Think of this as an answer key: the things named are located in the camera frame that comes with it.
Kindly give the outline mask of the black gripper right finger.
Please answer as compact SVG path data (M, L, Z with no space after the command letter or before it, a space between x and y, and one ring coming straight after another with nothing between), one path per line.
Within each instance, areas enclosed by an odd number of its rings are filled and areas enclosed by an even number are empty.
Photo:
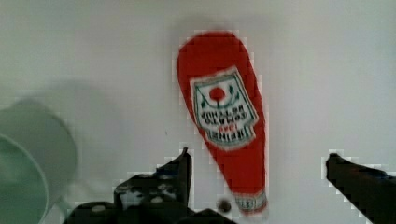
M396 223L394 176L331 153L326 178L373 224Z

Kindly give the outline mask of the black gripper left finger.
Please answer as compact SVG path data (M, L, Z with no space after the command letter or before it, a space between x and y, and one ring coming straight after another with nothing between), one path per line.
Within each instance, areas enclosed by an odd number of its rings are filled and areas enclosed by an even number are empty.
M188 207L191 155L181 154L150 175L135 175L115 187L113 201L77 206L64 224L237 224L212 209Z

